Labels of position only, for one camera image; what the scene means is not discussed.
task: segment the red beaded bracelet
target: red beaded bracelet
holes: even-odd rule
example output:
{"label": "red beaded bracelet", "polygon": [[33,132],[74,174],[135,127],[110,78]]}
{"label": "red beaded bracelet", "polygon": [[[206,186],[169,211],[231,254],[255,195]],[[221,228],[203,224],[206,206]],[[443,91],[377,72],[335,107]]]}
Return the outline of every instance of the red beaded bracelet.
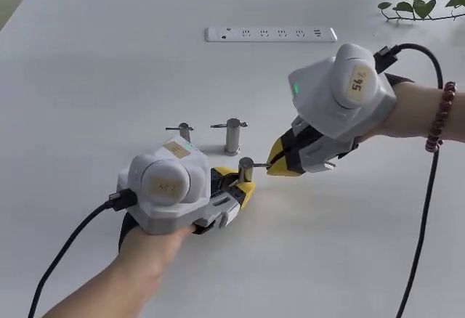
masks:
{"label": "red beaded bracelet", "polygon": [[439,146],[442,145],[442,129],[449,117],[452,101],[456,97],[456,90],[457,85],[455,82],[447,82],[444,86],[439,110],[436,112],[436,116],[429,130],[428,139],[426,139],[425,149],[428,152],[436,152],[439,150]]}

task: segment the electrical socket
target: electrical socket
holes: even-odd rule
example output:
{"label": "electrical socket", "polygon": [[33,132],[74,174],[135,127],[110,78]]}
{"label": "electrical socket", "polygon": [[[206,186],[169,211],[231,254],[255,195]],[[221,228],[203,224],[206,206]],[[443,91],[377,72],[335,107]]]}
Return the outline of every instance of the electrical socket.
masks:
{"label": "electrical socket", "polygon": [[337,36],[329,27],[210,27],[206,29],[208,42],[336,42]]}

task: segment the cable connector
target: cable connector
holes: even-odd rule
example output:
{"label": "cable connector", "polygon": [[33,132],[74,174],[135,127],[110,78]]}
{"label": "cable connector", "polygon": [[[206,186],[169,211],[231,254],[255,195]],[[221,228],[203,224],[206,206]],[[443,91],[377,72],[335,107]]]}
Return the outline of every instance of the cable connector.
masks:
{"label": "cable connector", "polygon": [[122,189],[112,193],[105,202],[107,209],[112,208],[114,211],[121,211],[137,204],[137,195],[131,189]]}
{"label": "cable connector", "polygon": [[383,73],[392,64],[397,62],[396,54],[401,51],[399,46],[389,48],[388,46],[383,47],[375,55],[375,68],[378,74]]}

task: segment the wrist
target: wrist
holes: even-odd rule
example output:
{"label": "wrist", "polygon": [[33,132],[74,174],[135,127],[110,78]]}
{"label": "wrist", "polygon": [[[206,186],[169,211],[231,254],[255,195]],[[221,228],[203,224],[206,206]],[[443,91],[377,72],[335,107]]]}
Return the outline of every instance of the wrist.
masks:
{"label": "wrist", "polygon": [[394,87],[397,102],[388,118],[370,136],[427,137],[440,103],[439,89],[402,82]]}

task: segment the hand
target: hand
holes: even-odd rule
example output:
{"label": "hand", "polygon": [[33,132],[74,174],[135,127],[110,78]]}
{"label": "hand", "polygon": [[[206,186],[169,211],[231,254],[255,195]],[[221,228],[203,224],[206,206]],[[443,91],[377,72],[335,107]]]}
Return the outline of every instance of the hand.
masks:
{"label": "hand", "polygon": [[170,235],[153,236],[136,227],[124,239],[113,263],[135,280],[157,285],[166,267],[176,256],[182,241],[193,231],[194,227],[188,226]]}
{"label": "hand", "polygon": [[362,135],[361,142],[376,135],[395,138],[428,135],[442,92],[411,82],[399,83],[394,92],[397,97],[394,110],[378,127]]}

